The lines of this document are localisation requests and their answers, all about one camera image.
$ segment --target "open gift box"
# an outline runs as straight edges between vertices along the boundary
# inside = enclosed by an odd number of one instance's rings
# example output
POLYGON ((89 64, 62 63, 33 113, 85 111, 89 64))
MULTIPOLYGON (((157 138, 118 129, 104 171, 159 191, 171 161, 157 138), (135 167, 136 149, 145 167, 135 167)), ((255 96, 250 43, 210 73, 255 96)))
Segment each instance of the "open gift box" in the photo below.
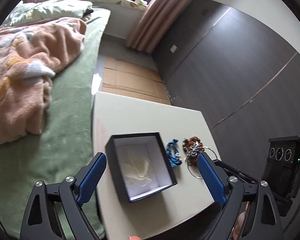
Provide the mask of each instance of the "open gift box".
POLYGON ((122 202, 132 203, 177 184, 158 132, 112 135, 106 155, 122 202))

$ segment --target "light switch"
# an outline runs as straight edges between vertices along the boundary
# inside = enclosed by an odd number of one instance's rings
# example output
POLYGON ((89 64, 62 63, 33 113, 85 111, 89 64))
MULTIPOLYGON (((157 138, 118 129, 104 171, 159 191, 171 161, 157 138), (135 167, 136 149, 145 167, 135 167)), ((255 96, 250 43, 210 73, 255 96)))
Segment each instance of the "light switch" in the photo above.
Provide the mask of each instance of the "light switch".
POLYGON ((177 50, 177 46, 173 44, 173 46, 171 47, 170 51, 172 53, 174 53, 177 50))

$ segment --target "person's hand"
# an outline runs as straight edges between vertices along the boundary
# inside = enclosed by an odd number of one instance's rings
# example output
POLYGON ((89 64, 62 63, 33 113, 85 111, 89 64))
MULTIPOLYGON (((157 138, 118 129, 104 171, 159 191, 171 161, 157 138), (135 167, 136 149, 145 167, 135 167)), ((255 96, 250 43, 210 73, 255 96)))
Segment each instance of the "person's hand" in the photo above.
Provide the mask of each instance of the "person's hand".
POLYGON ((129 236, 128 240, 141 240, 141 238, 137 236, 129 236))
POLYGON ((247 214, 247 208, 248 208, 248 204, 246 205, 246 209, 244 212, 242 212, 239 217, 237 218, 237 225, 235 226, 233 232, 232 232, 232 237, 233 237, 233 240, 237 240, 238 238, 238 235, 240 233, 240 230, 241 230, 241 227, 242 227, 242 224, 243 224, 243 221, 244 221, 244 217, 246 216, 247 214))

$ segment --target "blue gripper pad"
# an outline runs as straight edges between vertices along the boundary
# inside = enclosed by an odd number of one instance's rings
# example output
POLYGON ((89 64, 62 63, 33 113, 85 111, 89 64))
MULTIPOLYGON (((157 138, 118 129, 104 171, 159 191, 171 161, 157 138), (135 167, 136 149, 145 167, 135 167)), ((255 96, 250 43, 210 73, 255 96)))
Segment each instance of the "blue gripper pad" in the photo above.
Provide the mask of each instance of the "blue gripper pad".
POLYGON ((79 196, 77 198, 77 203, 80 207, 82 207, 84 203, 87 203, 90 200, 99 180, 101 179, 103 172, 106 169, 106 165, 106 156, 104 154, 101 154, 96 163, 88 172, 87 176, 80 184, 79 196))
POLYGON ((224 185, 202 154, 198 154, 197 166, 213 200, 224 206, 227 202, 224 185))

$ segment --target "wall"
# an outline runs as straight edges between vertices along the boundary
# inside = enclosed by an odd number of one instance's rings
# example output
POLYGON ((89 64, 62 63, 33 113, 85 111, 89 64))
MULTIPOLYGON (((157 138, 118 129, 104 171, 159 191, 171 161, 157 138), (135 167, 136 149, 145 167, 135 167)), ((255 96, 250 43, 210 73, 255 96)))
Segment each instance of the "wall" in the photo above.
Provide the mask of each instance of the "wall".
POLYGON ((214 0, 236 8, 269 26, 300 54, 300 22, 281 0, 214 0))
POLYGON ((139 10, 123 7, 119 4, 94 4, 111 11, 105 33, 122 39, 127 39, 129 33, 131 32, 131 29, 140 20, 144 13, 139 10))

